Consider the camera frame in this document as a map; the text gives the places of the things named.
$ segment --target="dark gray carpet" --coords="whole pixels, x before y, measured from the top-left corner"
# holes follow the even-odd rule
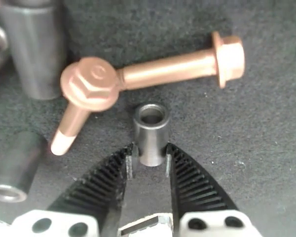
[[[246,72],[220,90],[213,78],[123,92],[93,114],[63,157],[40,167],[26,202],[0,203],[12,221],[46,208],[92,164],[132,141],[135,105],[171,109],[171,141],[196,158],[264,236],[296,236],[296,0],[66,0],[72,58],[97,55],[115,66],[209,46],[208,33],[242,37]],[[51,139],[64,98],[28,99],[15,72],[0,74],[0,157],[11,134],[33,128]],[[122,223],[170,211],[168,181],[145,168],[126,194]]]

